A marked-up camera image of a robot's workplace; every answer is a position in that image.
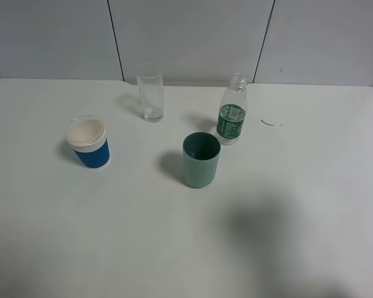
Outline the teal plastic cup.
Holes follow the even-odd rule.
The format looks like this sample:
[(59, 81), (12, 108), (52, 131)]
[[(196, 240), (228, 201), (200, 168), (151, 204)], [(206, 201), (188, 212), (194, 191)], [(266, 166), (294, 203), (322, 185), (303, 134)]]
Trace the teal plastic cup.
[(203, 188), (214, 180), (221, 144), (206, 132), (194, 132), (183, 141), (183, 174), (185, 182), (193, 188)]

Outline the clear bottle with green label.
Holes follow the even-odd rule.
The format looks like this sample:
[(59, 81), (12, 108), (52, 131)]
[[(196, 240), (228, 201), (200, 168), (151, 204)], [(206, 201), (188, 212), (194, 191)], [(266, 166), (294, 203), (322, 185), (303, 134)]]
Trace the clear bottle with green label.
[(233, 145), (241, 135), (247, 113), (247, 76), (235, 73), (221, 99), (216, 126), (222, 145)]

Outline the tall clear glass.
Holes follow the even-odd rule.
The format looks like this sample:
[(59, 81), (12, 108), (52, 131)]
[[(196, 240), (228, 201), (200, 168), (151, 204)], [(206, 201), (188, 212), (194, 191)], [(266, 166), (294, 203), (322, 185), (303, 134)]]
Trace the tall clear glass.
[(139, 96), (142, 102), (144, 119), (159, 122), (164, 117), (163, 77), (159, 67), (144, 63), (136, 70)]

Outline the blue paper cup white lid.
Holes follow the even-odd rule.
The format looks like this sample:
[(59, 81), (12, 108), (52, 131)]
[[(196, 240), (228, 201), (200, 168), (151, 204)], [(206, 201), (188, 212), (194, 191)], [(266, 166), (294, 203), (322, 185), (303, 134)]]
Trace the blue paper cup white lid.
[(64, 131), (65, 140), (85, 167), (98, 169), (110, 159), (106, 127), (93, 115), (72, 119)]

